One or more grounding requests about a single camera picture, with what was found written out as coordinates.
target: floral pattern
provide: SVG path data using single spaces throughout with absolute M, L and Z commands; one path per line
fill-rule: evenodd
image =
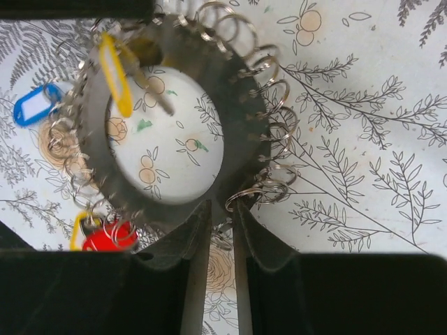
M 107 132 L 109 138 L 120 144 L 127 136 L 127 125 L 126 122 L 119 117 L 110 117 L 105 125 L 107 126 Z
M 280 77 L 291 85 L 286 105 L 300 118 L 290 151 L 277 160 L 293 165 L 298 179 L 280 203 L 252 209 L 260 223 L 300 252 L 447 257 L 447 1 L 355 0 L 348 8 L 329 0 L 225 2 L 255 24 L 260 42 L 280 46 Z M 19 128 L 13 106 L 32 87 L 73 78 L 92 22 L 0 22 L 0 219 L 42 250 L 67 249 L 79 209 L 64 162 L 48 152 L 49 123 Z M 107 21 L 101 29 L 109 26 Z M 158 92 L 182 99 L 157 71 L 163 70 L 149 67 L 147 76 Z M 272 107 L 280 89 L 263 97 Z M 134 104 L 143 113 L 155 107 L 148 94 Z M 197 97 L 191 115 L 212 136 L 202 141 L 204 147 L 223 140 L 206 95 Z M 272 121 L 285 118 L 276 114 Z M 147 115 L 140 119 L 145 132 L 155 128 Z M 138 130 L 119 117 L 110 118 L 107 127 L 111 142 L 120 146 Z M 175 128 L 186 132 L 187 121 L 177 119 Z M 199 154 L 206 151 L 194 135 L 177 136 L 181 143 L 175 138 L 175 155 L 180 150 L 202 164 Z M 272 146 L 274 152 L 282 148 L 282 142 Z M 175 172 L 159 170 L 155 149 L 136 163 L 140 180 L 160 199 L 161 185 Z M 106 212 L 115 215 L 111 208 Z M 159 237 L 142 230 L 140 238 L 143 247 Z M 233 263 L 231 252 L 212 244 L 202 334 L 237 334 Z
M 146 71 L 143 71 L 143 73 L 147 76 L 147 81 L 151 84 L 156 93 L 162 94 L 165 91 L 166 86 L 164 81 L 160 77 L 156 76 L 156 74 L 162 74 L 165 73 L 165 71 L 161 69 L 154 70 L 153 66 L 148 66 L 145 68 L 145 70 Z M 135 83 L 141 89 L 145 89 L 144 87 L 141 87 L 137 82 Z M 137 100 L 137 102 L 133 106 L 133 110 L 138 110 L 141 108 L 143 112 L 146 112 L 146 110 L 148 110 L 149 108 L 154 108 L 156 104 L 157 101 L 155 100 L 155 98 L 146 92 L 142 98 Z
M 141 157 L 141 170 L 139 173 L 140 180 L 147 184 L 144 187 L 145 191 L 149 191 L 149 194 L 154 198 L 161 200 L 161 191 L 159 184 L 161 184 L 161 178 L 169 179 L 169 174 L 163 170 L 156 169 L 154 167 L 154 161 L 156 161 L 159 155 L 159 148 L 155 147 L 153 151 L 147 150 L 147 155 Z

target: red key tag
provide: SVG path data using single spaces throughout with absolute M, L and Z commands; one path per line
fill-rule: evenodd
M 90 234 L 82 249 L 84 251 L 124 251 L 133 249 L 138 243 L 136 231 L 132 231 L 131 224 L 127 221 L 119 224 L 118 220 L 114 223 L 105 225 L 103 229 Z

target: round hole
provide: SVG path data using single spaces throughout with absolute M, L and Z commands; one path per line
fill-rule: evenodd
M 138 256 L 138 258 L 140 258 L 141 260 L 152 260 L 154 258 L 154 254 L 153 253 L 144 253 L 144 252 L 140 252 L 136 254 Z
M 163 60 L 160 47 L 148 38 L 135 38 L 130 40 L 127 46 L 140 60 L 140 66 L 160 64 Z
M 154 201 L 184 204 L 212 186 L 224 158 L 224 134 L 214 103 L 188 75 L 165 66 L 143 68 L 173 116 L 129 78 L 133 113 L 115 102 L 106 120 L 110 150 L 126 178 Z

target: white label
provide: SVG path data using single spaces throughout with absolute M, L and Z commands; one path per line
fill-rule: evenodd
M 118 73 L 115 68 L 115 63 L 113 62 L 110 48 L 108 46 L 104 48 L 104 60 L 107 63 L 107 71 L 109 72 L 109 74 L 111 74 L 113 82 L 115 83 L 115 88 L 117 89 L 119 96 L 121 96 L 123 92 L 123 86 L 121 84 L 121 80 L 119 80 Z
M 47 99 L 43 91 L 22 103 L 23 120 L 26 121 L 44 110 L 51 107 L 51 102 Z

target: gray metal disc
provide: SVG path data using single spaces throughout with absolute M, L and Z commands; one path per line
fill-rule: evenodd
M 94 169 L 94 182 L 111 205 L 136 214 L 133 221 L 136 225 L 149 224 L 164 232 L 184 222 L 206 199 L 213 203 L 213 221 L 224 221 L 226 199 L 266 166 L 258 156 L 270 155 L 270 143 L 259 140 L 261 134 L 269 133 L 268 121 L 255 116 L 257 112 L 265 112 L 265 103 L 261 97 L 247 98 L 249 90 L 258 88 L 257 83 L 251 77 L 233 80 L 239 70 L 247 69 L 245 62 L 234 50 L 228 60 L 216 45 L 205 42 L 200 35 L 175 27 L 176 19 L 169 15 L 160 25 L 151 23 L 144 34 L 159 44 L 173 68 L 187 74 L 205 90 L 216 107 L 224 152 L 221 169 L 208 191 L 185 204 L 163 204 L 140 192 L 123 175 L 110 153 L 105 120 L 111 95 L 96 50 L 89 54 L 95 65 L 88 70 L 78 130 L 81 151 L 90 157 L 87 167 Z

